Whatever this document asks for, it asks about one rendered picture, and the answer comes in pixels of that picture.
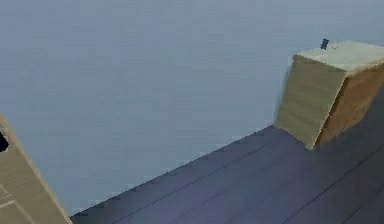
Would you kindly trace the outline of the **tan wooden cabinet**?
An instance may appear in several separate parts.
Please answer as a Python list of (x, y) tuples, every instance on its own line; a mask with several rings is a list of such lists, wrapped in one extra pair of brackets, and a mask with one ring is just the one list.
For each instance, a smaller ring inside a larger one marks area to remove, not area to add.
[(384, 85), (384, 46), (329, 41), (293, 55), (275, 126), (312, 150), (363, 120)]

